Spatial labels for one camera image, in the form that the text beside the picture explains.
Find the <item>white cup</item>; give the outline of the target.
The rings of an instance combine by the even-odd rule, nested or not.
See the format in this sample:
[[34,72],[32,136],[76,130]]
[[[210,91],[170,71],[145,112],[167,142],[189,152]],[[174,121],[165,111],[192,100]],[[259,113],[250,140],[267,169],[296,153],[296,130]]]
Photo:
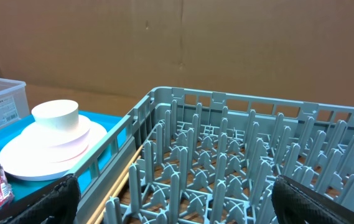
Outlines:
[[35,122],[50,129],[69,130],[78,126],[78,103],[73,100],[52,100],[32,109]]

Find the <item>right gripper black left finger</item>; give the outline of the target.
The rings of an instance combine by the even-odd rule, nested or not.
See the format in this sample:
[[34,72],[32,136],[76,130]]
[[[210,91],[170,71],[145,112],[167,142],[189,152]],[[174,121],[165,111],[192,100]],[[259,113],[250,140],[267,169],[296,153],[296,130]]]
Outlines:
[[0,208],[0,224],[73,223],[80,199],[78,177],[67,174]]

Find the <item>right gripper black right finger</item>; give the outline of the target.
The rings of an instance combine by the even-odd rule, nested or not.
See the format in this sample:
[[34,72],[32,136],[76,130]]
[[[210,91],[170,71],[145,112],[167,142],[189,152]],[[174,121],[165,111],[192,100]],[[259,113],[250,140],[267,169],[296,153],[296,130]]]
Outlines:
[[354,224],[354,212],[293,179],[276,177],[271,195],[280,224]]

